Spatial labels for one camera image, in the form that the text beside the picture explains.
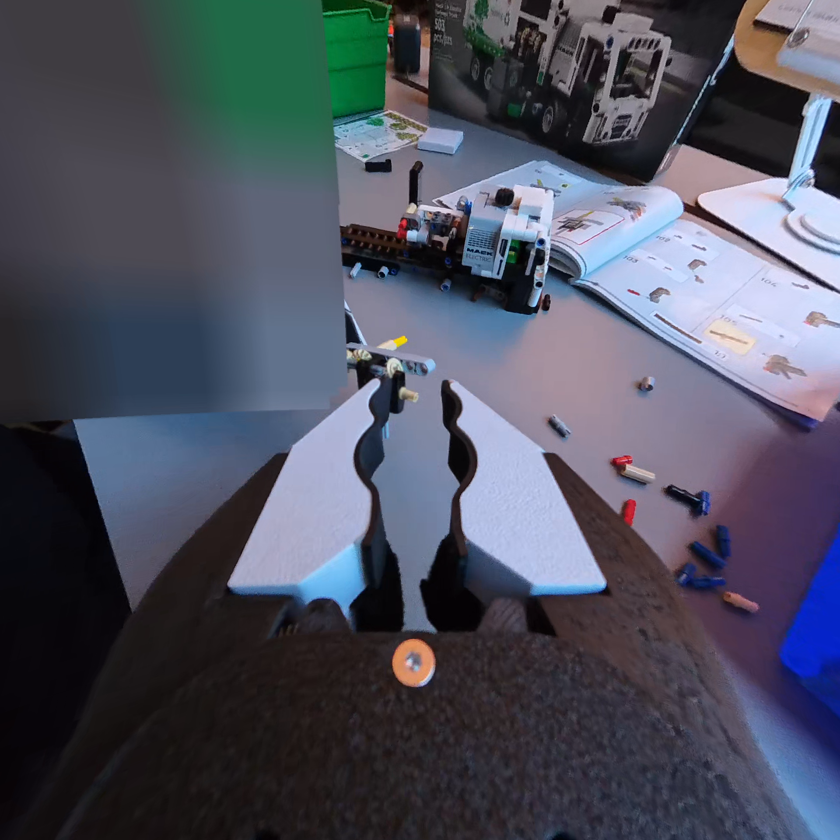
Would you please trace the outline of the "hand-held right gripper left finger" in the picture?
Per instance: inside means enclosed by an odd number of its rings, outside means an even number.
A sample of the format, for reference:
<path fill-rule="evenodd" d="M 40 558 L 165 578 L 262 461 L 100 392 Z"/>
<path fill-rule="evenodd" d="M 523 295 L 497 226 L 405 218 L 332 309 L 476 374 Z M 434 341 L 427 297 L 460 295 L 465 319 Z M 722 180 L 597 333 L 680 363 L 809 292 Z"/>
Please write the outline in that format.
<path fill-rule="evenodd" d="M 361 631 L 394 631 L 394 552 L 372 477 L 392 380 L 373 378 L 288 451 L 231 573 L 236 595 L 336 602 Z"/>

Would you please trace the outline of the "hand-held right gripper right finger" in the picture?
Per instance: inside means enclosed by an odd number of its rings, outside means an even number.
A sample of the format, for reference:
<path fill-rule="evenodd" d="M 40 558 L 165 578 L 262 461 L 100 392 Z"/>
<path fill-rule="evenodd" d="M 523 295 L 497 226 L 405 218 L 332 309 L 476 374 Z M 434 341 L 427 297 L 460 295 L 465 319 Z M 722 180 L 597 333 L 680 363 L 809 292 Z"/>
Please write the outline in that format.
<path fill-rule="evenodd" d="M 547 453 L 456 381 L 443 381 L 458 574 L 476 596 L 590 595 L 606 578 Z"/>

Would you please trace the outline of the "small lego gear assembly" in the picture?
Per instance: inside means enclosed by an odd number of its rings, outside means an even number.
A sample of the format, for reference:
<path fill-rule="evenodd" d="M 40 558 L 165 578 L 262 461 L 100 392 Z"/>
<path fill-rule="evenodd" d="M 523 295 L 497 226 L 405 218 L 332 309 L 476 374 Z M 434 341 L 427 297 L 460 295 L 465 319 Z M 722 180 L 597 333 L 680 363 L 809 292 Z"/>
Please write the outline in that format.
<path fill-rule="evenodd" d="M 399 337 L 378 345 L 349 342 L 346 346 L 348 367 L 355 374 L 358 388 L 377 383 L 390 414 L 399 414 L 405 403 L 418 400 L 418 393 L 406 385 L 407 377 L 426 376 L 435 369 L 434 360 L 406 352 L 406 342 L 406 337 Z"/>

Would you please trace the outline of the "group of blue lego pins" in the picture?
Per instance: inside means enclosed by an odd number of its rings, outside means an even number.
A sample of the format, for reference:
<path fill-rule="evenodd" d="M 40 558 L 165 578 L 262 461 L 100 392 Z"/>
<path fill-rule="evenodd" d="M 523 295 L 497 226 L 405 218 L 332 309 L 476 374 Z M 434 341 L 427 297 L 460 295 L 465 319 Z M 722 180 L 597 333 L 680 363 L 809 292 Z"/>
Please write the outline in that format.
<path fill-rule="evenodd" d="M 675 485 L 667 485 L 664 493 L 686 505 L 696 518 L 705 517 L 711 508 L 710 493 L 701 490 L 697 493 L 689 492 Z M 699 541 L 689 544 L 688 549 L 696 560 L 710 566 L 715 572 L 724 571 L 728 565 L 728 543 L 723 549 L 710 549 Z M 697 565 L 687 562 L 675 573 L 675 583 L 681 587 L 691 587 L 699 590 L 717 589 L 726 585 L 726 580 L 719 574 L 701 574 Z"/>

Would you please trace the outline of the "white lego truck model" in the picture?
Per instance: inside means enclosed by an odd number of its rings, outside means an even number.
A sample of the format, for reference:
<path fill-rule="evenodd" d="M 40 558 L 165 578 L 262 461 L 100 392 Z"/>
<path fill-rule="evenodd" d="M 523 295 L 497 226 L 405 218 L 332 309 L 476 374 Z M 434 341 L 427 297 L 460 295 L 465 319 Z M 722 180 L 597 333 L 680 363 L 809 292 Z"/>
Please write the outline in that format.
<path fill-rule="evenodd" d="M 419 201 L 423 163 L 408 174 L 408 205 L 395 231 L 359 224 L 340 229 L 342 262 L 379 278 L 426 272 L 448 290 L 471 283 L 473 301 L 497 299 L 507 312 L 537 313 L 550 267 L 554 191 L 540 185 L 481 187 L 455 208 Z"/>

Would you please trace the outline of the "dark lego set box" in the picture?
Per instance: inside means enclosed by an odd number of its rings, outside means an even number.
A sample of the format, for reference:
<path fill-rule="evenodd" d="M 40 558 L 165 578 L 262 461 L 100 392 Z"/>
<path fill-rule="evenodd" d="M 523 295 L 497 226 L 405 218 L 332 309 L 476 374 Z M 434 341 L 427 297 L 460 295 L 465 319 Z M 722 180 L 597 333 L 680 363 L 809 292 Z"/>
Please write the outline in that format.
<path fill-rule="evenodd" d="M 428 104 L 651 182 L 728 60 L 743 5 L 430 2 Z"/>

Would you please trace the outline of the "open instruction booklet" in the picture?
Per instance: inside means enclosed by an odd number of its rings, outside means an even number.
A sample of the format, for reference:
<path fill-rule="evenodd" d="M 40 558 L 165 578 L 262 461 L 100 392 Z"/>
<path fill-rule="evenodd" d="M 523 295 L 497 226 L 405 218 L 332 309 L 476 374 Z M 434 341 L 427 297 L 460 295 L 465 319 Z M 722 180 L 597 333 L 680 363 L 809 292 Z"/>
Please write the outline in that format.
<path fill-rule="evenodd" d="M 839 296 L 683 217 L 661 185 L 620 185 L 531 161 L 434 199 L 497 187 L 553 195 L 551 267 L 759 399 L 823 422 L 838 404 Z"/>

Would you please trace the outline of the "blue plastic bin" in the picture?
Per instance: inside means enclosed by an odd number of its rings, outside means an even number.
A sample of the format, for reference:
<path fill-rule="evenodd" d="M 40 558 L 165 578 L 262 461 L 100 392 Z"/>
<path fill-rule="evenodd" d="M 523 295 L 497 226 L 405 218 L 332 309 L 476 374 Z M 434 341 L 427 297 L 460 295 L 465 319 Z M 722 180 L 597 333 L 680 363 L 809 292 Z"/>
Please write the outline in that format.
<path fill-rule="evenodd" d="M 816 571 L 780 649 L 783 665 L 839 714 L 839 537 Z"/>

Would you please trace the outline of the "white desk stand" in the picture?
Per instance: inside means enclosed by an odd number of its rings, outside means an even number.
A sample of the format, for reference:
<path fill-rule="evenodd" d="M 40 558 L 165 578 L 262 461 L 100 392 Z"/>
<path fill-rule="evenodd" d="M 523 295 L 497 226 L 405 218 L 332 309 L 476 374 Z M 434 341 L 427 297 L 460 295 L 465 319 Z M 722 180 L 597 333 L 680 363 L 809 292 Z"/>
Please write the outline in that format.
<path fill-rule="evenodd" d="M 810 2 L 778 64 L 838 84 L 838 6 Z M 808 94 L 786 178 L 730 186 L 698 196 L 702 209 L 823 285 L 839 289 L 838 198 L 816 186 L 813 162 L 835 102 Z"/>

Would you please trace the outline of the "green and white sticker sheet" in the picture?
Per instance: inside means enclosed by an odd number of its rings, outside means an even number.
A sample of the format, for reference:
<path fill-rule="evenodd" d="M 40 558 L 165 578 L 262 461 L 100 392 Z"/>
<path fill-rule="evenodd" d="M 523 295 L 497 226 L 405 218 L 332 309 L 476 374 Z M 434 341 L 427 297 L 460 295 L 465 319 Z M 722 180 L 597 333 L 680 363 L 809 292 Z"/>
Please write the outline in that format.
<path fill-rule="evenodd" d="M 426 131 L 426 124 L 388 109 L 333 121 L 335 148 L 362 162 L 415 145 Z"/>

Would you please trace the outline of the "green plastic bin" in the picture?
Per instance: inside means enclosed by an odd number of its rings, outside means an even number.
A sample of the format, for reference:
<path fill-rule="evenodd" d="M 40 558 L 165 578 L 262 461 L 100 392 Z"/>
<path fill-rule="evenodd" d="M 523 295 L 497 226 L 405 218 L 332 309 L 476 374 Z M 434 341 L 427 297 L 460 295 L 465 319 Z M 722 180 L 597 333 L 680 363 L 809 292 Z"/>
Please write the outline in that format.
<path fill-rule="evenodd" d="M 391 11 L 376 1 L 322 2 L 335 119 L 383 110 Z"/>

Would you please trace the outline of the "black container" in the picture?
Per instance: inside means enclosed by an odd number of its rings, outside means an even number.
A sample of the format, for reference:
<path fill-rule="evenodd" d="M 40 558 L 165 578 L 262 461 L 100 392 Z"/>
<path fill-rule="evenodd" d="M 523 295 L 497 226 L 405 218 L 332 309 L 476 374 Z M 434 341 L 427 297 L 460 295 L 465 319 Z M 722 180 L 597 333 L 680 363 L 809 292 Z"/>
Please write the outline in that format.
<path fill-rule="evenodd" d="M 394 16 L 392 58 L 397 74 L 411 76 L 420 72 L 421 47 L 422 29 L 418 17 L 412 14 Z"/>

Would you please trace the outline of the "light wooden board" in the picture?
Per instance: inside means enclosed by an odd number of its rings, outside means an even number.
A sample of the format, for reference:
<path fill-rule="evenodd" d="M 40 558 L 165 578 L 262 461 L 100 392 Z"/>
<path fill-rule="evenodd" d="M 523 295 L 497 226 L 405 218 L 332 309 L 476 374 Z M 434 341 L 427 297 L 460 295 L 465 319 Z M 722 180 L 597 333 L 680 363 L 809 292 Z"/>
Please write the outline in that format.
<path fill-rule="evenodd" d="M 755 24 L 755 18 L 766 4 L 765 1 L 746 1 L 742 6 L 733 33 L 734 53 L 739 64 L 756 76 L 839 102 L 838 84 L 778 64 L 778 55 L 790 32 Z"/>

